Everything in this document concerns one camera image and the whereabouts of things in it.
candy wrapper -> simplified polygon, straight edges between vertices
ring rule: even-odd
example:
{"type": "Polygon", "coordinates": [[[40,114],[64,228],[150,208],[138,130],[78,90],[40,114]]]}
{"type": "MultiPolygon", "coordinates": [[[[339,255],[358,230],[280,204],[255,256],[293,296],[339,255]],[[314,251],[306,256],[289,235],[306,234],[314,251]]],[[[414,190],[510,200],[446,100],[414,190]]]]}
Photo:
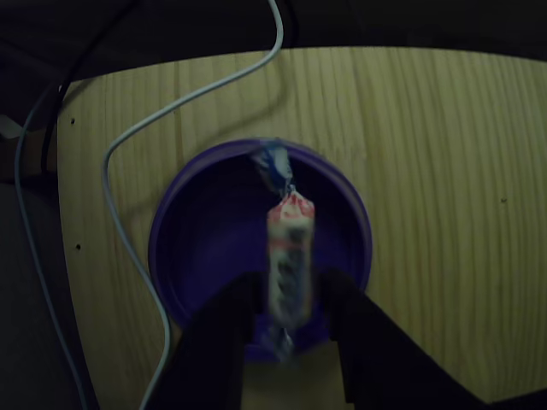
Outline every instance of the candy wrapper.
{"type": "Polygon", "coordinates": [[[282,198],[267,216],[268,312],[273,325],[263,342],[278,358],[287,360],[294,346],[291,334],[308,321],[312,310],[315,207],[296,191],[281,143],[265,143],[253,159],[268,187],[282,198]]]}
{"type": "Polygon", "coordinates": [[[314,217],[314,204],[296,191],[268,212],[268,311],[289,331],[311,315],[314,217]]]}

wooden table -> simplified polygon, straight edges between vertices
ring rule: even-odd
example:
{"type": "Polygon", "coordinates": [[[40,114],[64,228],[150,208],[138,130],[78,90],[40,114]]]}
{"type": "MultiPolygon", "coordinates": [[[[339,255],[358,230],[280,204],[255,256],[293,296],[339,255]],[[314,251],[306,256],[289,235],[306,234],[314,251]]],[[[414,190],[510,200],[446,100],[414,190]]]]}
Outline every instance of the wooden table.
{"type": "MultiPolygon", "coordinates": [[[[105,75],[76,86],[59,119],[70,287],[104,409],[137,407],[160,357],[162,324],[105,206],[103,152],[137,120],[260,56],[105,75]]],[[[453,377],[494,401],[547,387],[546,130],[543,62],[443,50],[284,50],[122,145],[110,176],[145,260],[162,193],[194,155],[249,136],[312,147],[366,203],[368,294],[453,377]]],[[[346,408],[334,344],[298,366],[246,367],[243,408],[281,406],[346,408]]]]}

plastic bowl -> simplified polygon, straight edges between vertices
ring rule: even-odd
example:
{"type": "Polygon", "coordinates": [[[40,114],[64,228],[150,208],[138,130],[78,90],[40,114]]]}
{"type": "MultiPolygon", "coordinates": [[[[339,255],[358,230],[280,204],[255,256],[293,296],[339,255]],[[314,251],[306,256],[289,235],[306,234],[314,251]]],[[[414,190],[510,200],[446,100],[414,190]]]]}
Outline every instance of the plastic bowl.
{"type": "MultiPolygon", "coordinates": [[[[150,274],[164,306],[183,328],[239,274],[268,269],[266,214],[280,198],[268,190],[250,159],[260,143],[223,143],[196,156],[168,187],[157,210],[150,274]]],[[[298,192],[315,204],[315,266],[341,269],[365,289],[372,237],[361,198],[340,171],[313,151],[284,144],[298,192]]],[[[267,315],[257,318],[246,360],[274,359],[260,343],[268,326],[267,315]]],[[[315,306],[312,319],[294,336],[296,351],[327,338],[326,321],[315,306]]]]}

white cable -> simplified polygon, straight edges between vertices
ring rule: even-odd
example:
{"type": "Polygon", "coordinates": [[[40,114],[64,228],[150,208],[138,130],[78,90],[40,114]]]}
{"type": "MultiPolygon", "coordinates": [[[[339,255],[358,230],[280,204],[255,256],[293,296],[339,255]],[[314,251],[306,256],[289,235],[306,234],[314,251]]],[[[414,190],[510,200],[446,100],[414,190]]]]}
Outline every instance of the white cable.
{"type": "Polygon", "coordinates": [[[231,74],[224,79],[220,79],[218,81],[215,81],[212,84],[206,85],[203,88],[200,88],[198,90],[195,90],[191,92],[190,94],[187,94],[184,97],[179,98],[178,100],[171,102],[166,107],[160,109],[156,113],[148,116],[144,120],[141,120],[134,126],[131,126],[129,129],[127,129],[124,133],[122,133],[117,139],[115,139],[112,144],[109,146],[107,151],[104,153],[103,158],[103,170],[102,170],[102,177],[103,177],[103,190],[104,190],[104,196],[106,198],[107,205],[109,206],[110,213],[112,214],[112,219],[114,220],[114,224],[116,226],[116,229],[118,230],[118,233],[120,234],[121,241],[124,243],[124,245],[127,248],[127,252],[131,256],[131,259],[135,266],[138,269],[138,273],[140,273],[140,276],[142,277],[144,283],[146,284],[146,287],[152,294],[152,297],[154,298],[154,302],[157,305],[157,309],[160,312],[160,316],[162,317],[163,322],[163,330],[164,330],[164,344],[163,344],[163,353],[162,357],[160,359],[160,362],[157,365],[156,371],[154,372],[154,375],[152,376],[152,379],[150,380],[150,383],[144,393],[143,400],[140,404],[140,409],[144,410],[146,408],[146,405],[148,403],[148,400],[150,399],[150,396],[152,392],[154,391],[154,388],[156,387],[156,383],[160,375],[162,374],[163,367],[166,364],[166,361],[168,359],[169,349],[170,349],[170,343],[171,343],[171,335],[170,335],[170,328],[169,328],[169,320],[168,316],[165,312],[165,309],[162,305],[162,302],[160,301],[159,296],[156,293],[156,290],[154,289],[154,285],[152,284],[152,281],[150,280],[150,277],[148,273],[146,272],[146,268],[144,267],[143,263],[140,261],[140,259],[137,256],[137,252],[131,245],[131,242],[129,241],[129,237],[127,237],[126,231],[123,228],[123,225],[120,221],[120,216],[118,215],[118,211],[116,210],[116,206],[114,204],[114,199],[112,197],[112,192],[110,191],[110,182],[109,182],[109,161],[110,157],[114,153],[114,151],[123,144],[124,141],[135,135],[137,132],[141,131],[143,128],[150,125],[152,122],[159,120],[164,115],[169,114],[171,111],[177,109],[181,105],[184,105],[191,100],[198,98],[202,96],[203,94],[206,94],[212,90],[215,90],[217,88],[222,87],[223,85],[226,85],[228,83],[231,83],[237,79],[241,79],[247,74],[250,74],[254,71],[256,71],[258,68],[265,66],[270,61],[273,60],[273,58],[277,55],[279,50],[281,49],[281,45],[283,43],[283,21],[281,20],[281,15],[279,14],[279,9],[277,7],[277,4],[275,3],[275,0],[268,0],[269,6],[273,13],[273,18],[275,20],[275,27],[277,29],[277,35],[275,38],[275,44],[273,45],[273,48],[270,50],[270,52],[265,55],[259,62],[256,62],[255,64],[237,71],[234,74],[231,74]]]}
{"type": "Polygon", "coordinates": [[[23,192],[21,189],[21,151],[23,150],[23,144],[25,143],[26,130],[32,121],[34,113],[38,110],[38,107],[42,104],[42,101],[48,95],[51,90],[51,85],[48,86],[39,99],[35,102],[34,107],[32,107],[31,112],[28,114],[25,125],[21,130],[21,136],[19,137],[19,142],[17,143],[17,149],[15,150],[15,192],[17,193],[17,202],[19,203],[19,209],[21,210],[21,217],[23,218],[23,225],[25,226],[26,237],[28,239],[28,244],[31,248],[32,260],[34,261],[34,267],[36,268],[36,273],[40,279],[40,285],[42,286],[42,291],[44,292],[45,304],[48,307],[50,312],[51,321],[53,322],[53,327],[61,343],[62,352],[67,358],[68,367],[70,367],[70,372],[76,383],[76,389],[78,390],[79,402],[83,410],[87,410],[87,401],[85,399],[84,387],[82,385],[81,377],[78,373],[78,367],[74,363],[74,359],[70,354],[68,349],[67,341],[62,334],[61,326],[59,325],[59,320],[53,308],[53,303],[51,302],[50,291],[48,290],[48,285],[45,282],[44,272],[42,272],[42,264],[40,263],[40,258],[38,257],[38,251],[36,249],[36,243],[34,242],[34,236],[32,234],[31,224],[28,220],[28,215],[26,214],[25,201],[23,200],[23,192]]]}

wooden surface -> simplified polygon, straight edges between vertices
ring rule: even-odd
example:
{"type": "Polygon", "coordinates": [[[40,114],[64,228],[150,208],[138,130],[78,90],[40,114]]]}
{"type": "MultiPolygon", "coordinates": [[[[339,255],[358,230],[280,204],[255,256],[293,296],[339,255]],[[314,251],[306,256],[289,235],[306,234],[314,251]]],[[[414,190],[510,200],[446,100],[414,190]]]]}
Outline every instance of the wooden surface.
{"type": "MultiPolygon", "coordinates": [[[[79,90],[59,119],[70,285],[104,409],[136,408],[160,357],[162,324],[106,209],[103,152],[137,120],[260,56],[109,74],[79,90]]],[[[494,401],[547,387],[546,129],[542,62],[442,50],[285,50],[122,145],[110,177],[145,259],[162,193],[194,155],[249,136],[312,147],[366,203],[368,294],[453,377],[494,401]]],[[[244,383],[243,408],[346,408],[333,344],[294,367],[247,366],[244,383]]]]}

